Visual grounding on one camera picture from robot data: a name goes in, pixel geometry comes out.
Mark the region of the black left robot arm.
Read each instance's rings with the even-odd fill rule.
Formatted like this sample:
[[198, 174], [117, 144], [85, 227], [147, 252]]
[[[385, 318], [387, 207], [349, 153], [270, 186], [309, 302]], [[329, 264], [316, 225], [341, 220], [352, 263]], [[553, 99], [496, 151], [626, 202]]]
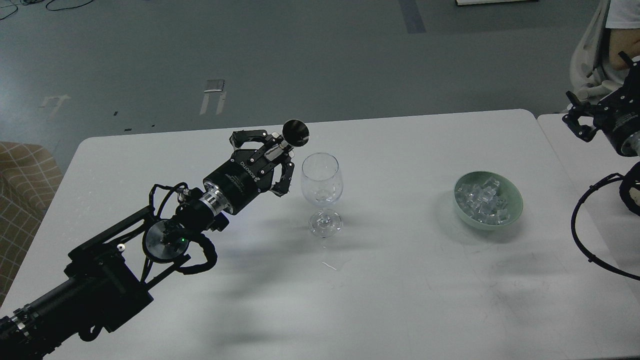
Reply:
[[170, 274], [195, 275], [217, 264], [206, 231], [223, 231], [257, 196], [290, 190], [293, 150], [310, 133], [291, 120], [281, 134], [238, 130], [231, 157], [203, 179], [154, 184], [148, 205], [69, 253], [67, 280], [1, 319], [1, 354], [41, 360], [73, 335], [94, 341], [130, 321], [153, 301], [150, 289]]

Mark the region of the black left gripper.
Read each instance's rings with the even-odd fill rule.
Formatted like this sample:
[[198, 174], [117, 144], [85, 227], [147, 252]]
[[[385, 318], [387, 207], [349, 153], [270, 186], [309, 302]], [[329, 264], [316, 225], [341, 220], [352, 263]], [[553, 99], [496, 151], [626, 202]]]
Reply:
[[[250, 142], [261, 146], [243, 149]], [[274, 167], [281, 168], [279, 179], [273, 184], [274, 169], [264, 159], [268, 151], [281, 145], [280, 136], [265, 130], [238, 130], [231, 133], [230, 143], [233, 146], [231, 158], [203, 178], [205, 196], [202, 201], [215, 214], [224, 211], [236, 215], [269, 189], [279, 198], [290, 191], [295, 170], [294, 150], [284, 150], [270, 159]]]

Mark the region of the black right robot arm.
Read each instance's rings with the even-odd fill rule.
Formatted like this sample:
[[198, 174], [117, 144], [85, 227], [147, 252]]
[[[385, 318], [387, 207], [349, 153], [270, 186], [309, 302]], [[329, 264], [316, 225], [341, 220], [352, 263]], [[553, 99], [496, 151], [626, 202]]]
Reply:
[[629, 72], [596, 104], [569, 92], [563, 123], [594, 148], [561, 160], [580, 191], [569, 227], [588, 262], [639, 282], [639, 57], [618, 57]]

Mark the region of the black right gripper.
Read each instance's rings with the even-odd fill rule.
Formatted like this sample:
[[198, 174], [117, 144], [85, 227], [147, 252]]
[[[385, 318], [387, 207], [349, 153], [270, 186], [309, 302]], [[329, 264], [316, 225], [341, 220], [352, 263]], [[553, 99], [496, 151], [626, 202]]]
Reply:
[[[638, 157], [640, 56], [631, 57], [626, 52], [620, 51], [618, 57], [628, 66], [628, 73], [621, 88], [602, 98], [599, 104], [579, 100], [574, 92], [566, 91], [569, 107], [562, 121], [581, 141], [592, 141], [597, 132], [602, 130], [618, 155]], [[580, 119], [583, 117], [590, 118], [592, 124], [581, 123]]]

